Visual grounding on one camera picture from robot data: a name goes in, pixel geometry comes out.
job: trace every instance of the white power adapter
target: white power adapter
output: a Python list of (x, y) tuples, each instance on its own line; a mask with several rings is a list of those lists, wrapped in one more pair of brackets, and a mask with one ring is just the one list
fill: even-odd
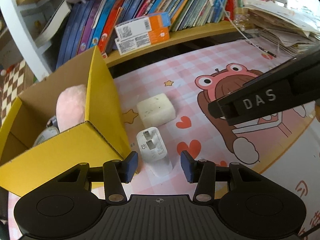
[(167, 149), (156, 127), (150, 127), (137, 134), (141, 157), (154, 175), (163, 177), (172, 171)]

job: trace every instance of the yellow cardboard box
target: yellow cardboard box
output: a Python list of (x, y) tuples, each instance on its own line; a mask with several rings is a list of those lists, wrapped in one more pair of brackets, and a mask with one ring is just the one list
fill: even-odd
[[(85, 122), (32, 148), (60, 93), (80, 84), (87, 85)], [(16, 98), (0, 129), (0, 186), (23, 196), (78, 163), (97, 167), (129, 153), (116, 87), (95, 47)]]

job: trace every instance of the orange box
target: orange box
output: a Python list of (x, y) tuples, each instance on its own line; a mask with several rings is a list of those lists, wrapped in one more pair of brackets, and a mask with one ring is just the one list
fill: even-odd
[(171, 24), (167, 12), (159, 12), (141, 16), (115, 26), (119, 41), (127, 40), (150, 31), (169, 27)]
[(140, 49), (151, 44), (166, 41), (169, 38), (169, 28), (163, 27), (142, 33), (140, 35), (122, 41), (119, 38), (116, 38), (115, 41), (120, 55), (123, 55), (130, 51)]
[(149, 35), (151, 44), (156, 44), (161, 41), (166, 41), (170, 38), (168, 27), (155, 29), (154, 31), (148, 32), (148, 35)]

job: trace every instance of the white shelf frame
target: white shelf frame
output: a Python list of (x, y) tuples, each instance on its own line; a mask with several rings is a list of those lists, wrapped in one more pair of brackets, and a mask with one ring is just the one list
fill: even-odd
[(45, 48), (37, 48), (18, 9), (16, 0), (0, 0), (0, 9), (22, 57), (36, 78), (39, 81), (43, 80), (52, 73), (42, 55)]
[(0, 0), (0, 9), (11, 36), (22, 57), (39, 81), (52, 73), (43, 55), (51, 46), (51, 41), (38, 48), (30, 35), (23, 15), (40, 12), (40, 7), (49, 1), (40, 0), (37, 3), (18, 6), (16, 0)]

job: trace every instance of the pink plush toy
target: pink plush toy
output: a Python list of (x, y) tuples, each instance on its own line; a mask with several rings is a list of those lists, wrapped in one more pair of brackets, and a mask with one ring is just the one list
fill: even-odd
[(59, 95), (56, 115), (60, 132), (84, 122), (86, 96), (85, 85), (69, 87)]

